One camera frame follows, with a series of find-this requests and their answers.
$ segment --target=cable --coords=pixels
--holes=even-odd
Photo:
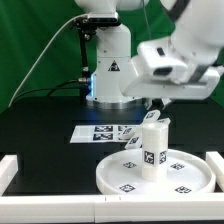
[[[82,14],[79,16],[76,16],[72,19],[70,19],[69,21],[67,21],[56,33],[55,35],[51,38],[51,40],[49,41],[49,43],[47,44],[47,46],[44,48],[44,50],[42,51],[42,53],[40,54],[40,56],[37,58],[36,62],[33,64],[33,66],[31,67],[31,69],[29,70],[29,72],[27,73],[27,75],[25,76],[25,78],[23,79],[23,81],[20,83],[19,87],[16,89],[15,93],[13,94],[8,107],[11,107],[12,102],[14,101],[14,99],[16,98],[18,92],[21,90],[21,88],[23,87],[24,83],[26,82],[26,80],[30,77],[31,73],[33,72],[33,70],[35,69],[36,65],[38,64],[38,62],[40,61],[40,59],[43,57],[43,55],[45,54],[45,52],[48,50],[48,48],[50,47],[50,45],[52,44],[52,42],[55,40],[55,38],[59,35],[59,33],[72,21],[76,20],[77,18],[81,17],[81,16],[86,16],[87,14]]]
[[[30,94],[30,93],[34,93],[34,92],[42,92],[42,91],[52,91],[52,90],[71,90],[71,89],[80,89],[79,87],[70,87],[70,88],[44,88],[44,89],[34,89],[34,90],[30,90],[30,91],[26,91],[26,92],[23,92],[21,94],[19,94],[18,96],[16,96],[14,98],[14,100],[12,101],[11,103],[11,106],[19,99],[21,98],[22,96],[24,95],[27,95],[27,94]]]
[[[145,8],[145,0],[142,0],[142,5],[143,5],[144,17],[145,17],[145,22],[146,22],[146,27],[147,27],[149,39],[151,40],[152,39],[152,34],[151,34],[151,29],[150,29],[150,26],[149,26],[148,16],[147,16],[146,8]]]
[[[62,84],[60,85],[57,85],[55,88],[53,88],[48,94],[47,94],[47,97],[50,97],[55,91],[58,90],[58,88],[61,88],[63,86],[67,86],[67,85],[70,85],[72,83],[78,83],[79,80],[70,80],[70,81],[67,81],[67,82],[63,82]]]

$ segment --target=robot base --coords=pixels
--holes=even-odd
[[[122,110],[143,105],[142,98],[134,98],[133,100],[127,102],[103,102],[89,97],[87,97],[86,100],[88,106],[106,110]]]

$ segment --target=black cable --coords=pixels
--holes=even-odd
[[[44,89],[34,89],[34,90],[30,90],[30,91],[26,91],[26,92],[23,92],[21,94],[19,94],[13,101],[12,101],[12,104],[11,106],[19,100],[19,98],[21,98],[22,96],[25,96],[27,94],[30,94],[30,93],[34,93],[34,92],[42,92],[42,91],[52,91],[52,90],[71,90],[71,89],[78,89],[79,90],[80,87],[70,87],[70,88],[44,88]]]
[[[59,84],[57,85],[55,88],[52,88],[52,90],[47,94],[47,97],[51,96],[55,91],[58,90],[58,88],[61,88],[63,86],[67,86],[67,85],[70,85],[72,83],[78,83],[79,81],[77,79],[75,80],[69,80],[69,81],[66,81],[66,82],[63,82],[62,84]]]

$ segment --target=printed marker sheet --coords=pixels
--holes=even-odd
[[[104,142],[127,142],[120,139],[119,135],[127,128],[136,125],[89,125],[76,126],[70,143],[104,143]]]

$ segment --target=blue light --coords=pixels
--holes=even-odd
[[[90,97],[93,97],[93,79],[94,79],[94,75],[91,75],[91,83],[90,83],[90,88],[91,88],[91,92],[90,92]]]

